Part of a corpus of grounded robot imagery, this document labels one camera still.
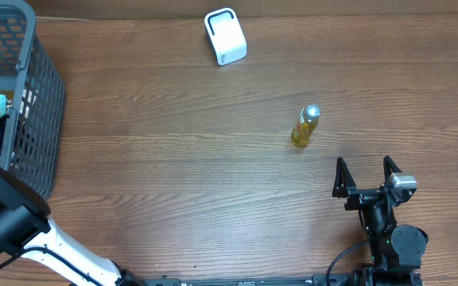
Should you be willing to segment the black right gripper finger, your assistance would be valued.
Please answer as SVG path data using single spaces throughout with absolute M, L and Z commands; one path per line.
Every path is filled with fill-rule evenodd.
M 395 183 L 402 170 L 394 163 L 390 156 L 383 158 L 383 169 L 386 183 Z
M 355 181 L 349 172 L 348 166 L 342 157 L 337 158 L 336 178 L 332 189 L 332 196 L 336 198 L 347 198 L 353 195 L 356 190 Z

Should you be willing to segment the yellow liquid bottle silver cap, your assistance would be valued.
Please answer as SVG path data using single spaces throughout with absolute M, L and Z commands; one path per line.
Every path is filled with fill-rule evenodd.
M 297 124 L 291 133 L 291 141 L 296 147 L 304 148 L 308 145 L 309 138 L 318 126 L 320 116 L 321 108 L 315 104 L 305 106 L 301 110 Z

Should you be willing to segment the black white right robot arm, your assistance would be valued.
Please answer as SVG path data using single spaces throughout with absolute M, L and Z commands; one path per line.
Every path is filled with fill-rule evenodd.
M 336 178 L 332 195 L 345 199 L 347 211 L 357 211 L 361 227 L 367 238 L 344 250 L 328 266 L 325 274 L 327 285 L 332 283 L 332 270 L 342 257 L 369 245 L 371 262 L 361 264 L 345 274 L 338 285 L 422 285 L 421 258 L 429 241 L 422 229 L 399 225 L 394 208 L 408 202 L 417 190 L 414 176 L 404 173 L 389 157 L 383 158 L 384 182 L 377 188 L 361 189 L 343 158 L 336 162 Z

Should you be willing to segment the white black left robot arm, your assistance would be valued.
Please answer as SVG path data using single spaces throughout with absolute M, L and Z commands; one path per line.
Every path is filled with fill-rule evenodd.
M 45 200 L 0 168 L 0 254 L 38 262 L 74 285 L 141 285 L 127 269 L 100 257 L 66 234 L 52 219 Z

